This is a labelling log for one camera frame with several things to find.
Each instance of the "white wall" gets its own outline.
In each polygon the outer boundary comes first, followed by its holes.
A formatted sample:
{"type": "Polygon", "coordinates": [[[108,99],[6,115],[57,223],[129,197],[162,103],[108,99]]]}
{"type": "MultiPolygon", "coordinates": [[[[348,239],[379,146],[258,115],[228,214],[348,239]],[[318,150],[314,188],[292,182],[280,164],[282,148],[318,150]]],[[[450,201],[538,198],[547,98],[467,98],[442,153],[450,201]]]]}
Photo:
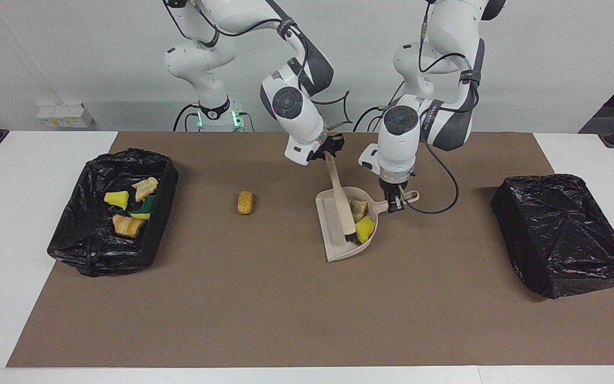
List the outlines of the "white wall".
{"type": "MultiPolygon", "coordinates": [[[[424,2],[279,3],[336,69],[332,87],[316,98],[351,90],[353,118],[387,102],[400,81],[392,54],[418,39],[424,2]]],[[[477,131],[577,132],[614,93],[614,2],[508,0],[481,32],[487,56],[477,131]]],[[[164,51],[181,40],[161,0],[0,0],[0,126],[38,129],[36,102],[61,99],[82,100],[98,129],[171,129],[178,109],[197,99],[164,68],[164,51]]],[[[278,129],[258,90],[292,51],[272,31],[236,42],[237,60],[219,73],[259,130],[278,129]]],[[[338,107],[322,111],[329,123],[341,118],[338,107]]]]}

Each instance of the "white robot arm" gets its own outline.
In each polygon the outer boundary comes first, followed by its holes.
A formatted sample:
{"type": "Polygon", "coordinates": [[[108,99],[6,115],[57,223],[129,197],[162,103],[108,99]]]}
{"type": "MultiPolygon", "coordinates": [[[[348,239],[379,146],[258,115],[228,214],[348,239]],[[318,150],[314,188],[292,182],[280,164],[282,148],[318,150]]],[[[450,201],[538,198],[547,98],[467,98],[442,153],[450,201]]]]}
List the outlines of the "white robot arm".
{"type": "Polygon", "coordinates": [[[260,98],[290,136],[285,155],[307,165],[323,157],[324,151],[334,153],[342,148],[342,138],[328,136],[324,120],[310,100],[331,85],[333,68],[274,0],[165,1],[175,10],[175,19],[183,20],[179,23],[183,34],[193,39],[168,51],[168,69],[194,85],[207,119],[235,117],[229,115],[233,101],[222,82],[209,72],[235,58],[234,48],[225,37],[255,29],[275,29],[297,55],[264,79],[260,98]]]}
{"type": "Polygon", "coordinates": [[[395,52],[395,69],[404,78],[403,96],[383,115],[378,144],[368,146],[359,160],[378,175],[390,212],[404,209],[402,190],[414,175],[420,140],[445,151],[460,148],[468,140],[484,57],[478,25],[480,20],[496,17],[505,0],[427,2],[434,8],[426,14],[420,43],[406,44],[395,52]],[[457,101],[433,98],[433,84],[426,75],[456,71],[460,71],[457,101]]]}

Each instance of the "table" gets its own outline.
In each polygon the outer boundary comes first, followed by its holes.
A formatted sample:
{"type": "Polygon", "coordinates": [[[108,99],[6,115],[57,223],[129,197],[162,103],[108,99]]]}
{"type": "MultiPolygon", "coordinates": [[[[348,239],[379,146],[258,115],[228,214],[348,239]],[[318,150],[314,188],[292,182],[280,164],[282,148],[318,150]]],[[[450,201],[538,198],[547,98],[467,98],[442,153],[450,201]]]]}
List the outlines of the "table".
{"type": "MultiPolygon", "coordinates": [[[[44,248],[58,223],[58,212],[85,161],[106,153],[115,136],[13,132],[0,145],[0,382],[614,382],[614,366],[3,369],[53,265],[44,248]],[[10,227],[12,217],[33,212],[48,220],[10,227]]],[[[537,134],[536,139],[556,172],[574,173],[587,181],[614,226],[614,150],[592,135],[537,134]]]]}

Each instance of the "trash bag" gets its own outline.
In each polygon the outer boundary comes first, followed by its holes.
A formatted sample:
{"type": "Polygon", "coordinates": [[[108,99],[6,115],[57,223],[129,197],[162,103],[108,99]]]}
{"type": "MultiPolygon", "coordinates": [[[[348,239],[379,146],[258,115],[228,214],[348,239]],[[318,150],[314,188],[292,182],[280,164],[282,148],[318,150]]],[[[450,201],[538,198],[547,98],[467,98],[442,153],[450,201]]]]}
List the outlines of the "trash bag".
{"type": "Polygon", "coordinates": [[[172,160],[151,151],[129,149],[98,156],[85,165],[51,239],[49,255],[87,276],[128,274],[149,267],[172,209],[179,174],[172,160]],[[112,217],[129,216],[141,203],[132,188],[149,177],[158,179],[151,218],[137,238],[115,233],[112,217]],[[104,202],[106,192],[129,192],[127,209],[104,202]]]}
{"type": "Polygon", "coordinates": [[[614,287],[614,230],[579,177],[507,178],[492,210],[532,292],[556,299],[614,287]]]}

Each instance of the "dustpan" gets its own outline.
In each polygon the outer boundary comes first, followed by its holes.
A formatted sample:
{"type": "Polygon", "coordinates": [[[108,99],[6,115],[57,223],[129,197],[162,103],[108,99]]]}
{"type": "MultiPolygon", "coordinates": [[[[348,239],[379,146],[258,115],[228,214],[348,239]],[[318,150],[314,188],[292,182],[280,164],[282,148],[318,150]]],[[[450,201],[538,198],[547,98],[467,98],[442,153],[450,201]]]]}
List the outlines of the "dustpan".
{"type": "MultiPolygon", "coordinates": [[[[365,250],[371,244],[371,241],[378,231],[378,216],[387,212],[387,202],[374,202],[370,195],[356,187],[341,187],[333,159],[327,156],[326,162],[329,163],[329,172],[331,173],[334,189],[324,190],[324,192],[317,195],[316,200],[321,233],[324,236],[326,259],[328,262],[334,262],[361,253],[361,251],[365,250]],[[343,224],[341,224],[341,217],[338,214],[338,204],[336,204],[336,194],[342,195],[341,191],[348,201],[359,200],[368,204],[368,213],[366,215],[373,220],[375,228],[373,229],[371,237],[363,244],[352,243],[346,240],[343,234],[343,224]]],[[[407,201],[415,202],[419,199],[419,194],[415,190],[410,190],[405,193],[405,197],[407,201]]]]}

